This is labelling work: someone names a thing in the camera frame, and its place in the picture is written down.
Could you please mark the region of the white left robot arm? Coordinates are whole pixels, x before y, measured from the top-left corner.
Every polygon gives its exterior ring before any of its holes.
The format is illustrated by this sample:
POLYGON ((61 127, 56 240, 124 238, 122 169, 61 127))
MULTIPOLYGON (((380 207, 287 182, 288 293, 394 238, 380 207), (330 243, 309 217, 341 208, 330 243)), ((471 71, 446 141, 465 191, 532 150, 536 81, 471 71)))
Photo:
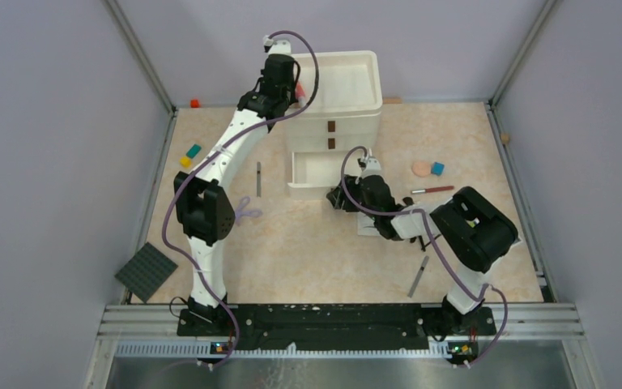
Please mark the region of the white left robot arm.
POLYGON ((253 90, 244 94, 226 131, 190 173, 173 180, 178 223, 187 236, 194 282, 187 306, 197 325, 217 335, 227 325, 221 302, 227 295, 223 277, 224 240, 236 223, 227 189, 254 146, 297 102, 300 65, 288 54, 267 57, 253 90))

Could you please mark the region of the pink spray bottle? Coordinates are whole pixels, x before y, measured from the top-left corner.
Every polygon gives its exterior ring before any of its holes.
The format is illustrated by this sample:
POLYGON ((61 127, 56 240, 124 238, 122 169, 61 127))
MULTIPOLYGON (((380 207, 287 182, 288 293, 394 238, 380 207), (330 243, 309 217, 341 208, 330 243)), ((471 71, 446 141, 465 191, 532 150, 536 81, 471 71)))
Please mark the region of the pink spray bottle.
POLYGON ((307 105, 308 99, 301 81, 296 83, 295 97, 300 108, 304 108, 307 105))

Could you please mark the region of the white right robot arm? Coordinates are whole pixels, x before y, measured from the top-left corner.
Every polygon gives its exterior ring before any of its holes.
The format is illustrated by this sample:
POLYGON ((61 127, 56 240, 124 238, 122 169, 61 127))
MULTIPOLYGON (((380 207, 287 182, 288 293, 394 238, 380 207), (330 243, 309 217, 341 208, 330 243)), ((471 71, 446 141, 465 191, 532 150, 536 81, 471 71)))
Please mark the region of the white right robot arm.
POLYGON ((422 247, 445 239, 460 262, 442 312, 445 328, 454 334, 475 324, 474 310, 488 289, 488 272, 519 241, 515 224, 470 186, 429 211, 409 197, 397 203, 380 175, 346 175, 326 199, 335 210, 359 214, 364 235, 397 242, 420 240, 422 247))

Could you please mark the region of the white drawer organizer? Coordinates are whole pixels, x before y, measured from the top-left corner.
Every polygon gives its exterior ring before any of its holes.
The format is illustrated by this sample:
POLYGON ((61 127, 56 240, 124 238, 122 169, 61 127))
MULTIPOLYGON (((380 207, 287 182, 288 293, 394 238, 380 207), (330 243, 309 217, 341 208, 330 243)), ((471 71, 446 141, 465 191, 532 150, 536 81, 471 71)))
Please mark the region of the white drawer organizer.
POLYGON ((322 200, 339 184, 344 156, 374 146, 383 106, 377 55, 370 50, 319 53, 320 80, 308 109, 283 122, 295 200, 322 200))

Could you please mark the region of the eyebrow stencil sheet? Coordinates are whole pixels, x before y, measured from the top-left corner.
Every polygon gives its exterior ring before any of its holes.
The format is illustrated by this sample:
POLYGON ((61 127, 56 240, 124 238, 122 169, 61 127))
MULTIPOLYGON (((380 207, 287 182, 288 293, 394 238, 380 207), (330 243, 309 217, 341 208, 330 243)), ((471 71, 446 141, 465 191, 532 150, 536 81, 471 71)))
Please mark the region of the eyebrow stencil sheet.
POLYGON ((357 234, 364 237, 380 237, 381 234, 374 225, 374 220, 363 214, 356 215, 357 234))

